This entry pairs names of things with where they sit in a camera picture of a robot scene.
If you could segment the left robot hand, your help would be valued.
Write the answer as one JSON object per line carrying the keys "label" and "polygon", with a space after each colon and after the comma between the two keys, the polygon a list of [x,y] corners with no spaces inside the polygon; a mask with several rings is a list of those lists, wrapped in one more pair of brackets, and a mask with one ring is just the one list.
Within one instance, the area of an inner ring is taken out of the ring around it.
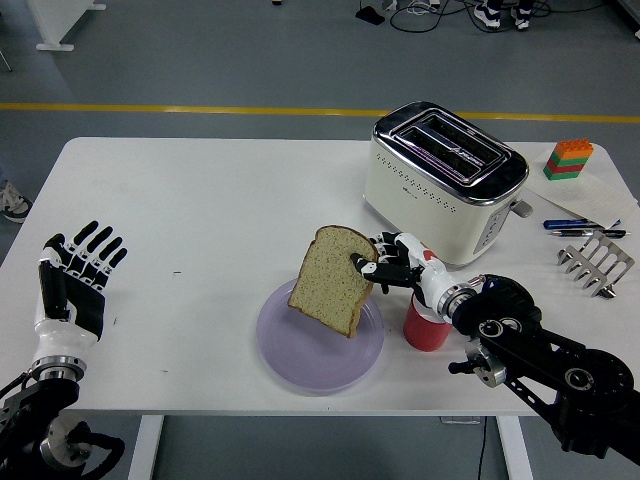
{"label": "left robot hand", "polygon": [[103,333],[104,289],[128,253],[111,226],[93,220],[71,237],[58,233],[38,262],[40,299],[34,358],[82,358]]}

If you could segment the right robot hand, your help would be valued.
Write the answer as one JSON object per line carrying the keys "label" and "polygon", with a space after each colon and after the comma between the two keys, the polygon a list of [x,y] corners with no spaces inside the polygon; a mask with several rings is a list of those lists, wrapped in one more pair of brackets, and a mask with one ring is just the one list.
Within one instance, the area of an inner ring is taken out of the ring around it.
{"label": "right robot hand", "polygon": [[391,287],[411,289],[421,305],[440,317],[449,316],[446,308],[461,282],[428,247],[406,232],[382,232],[371,241],[379,254],[377,260],[367,260],[359,253],[350,255],[365,280],[379,284],[383,294]]}

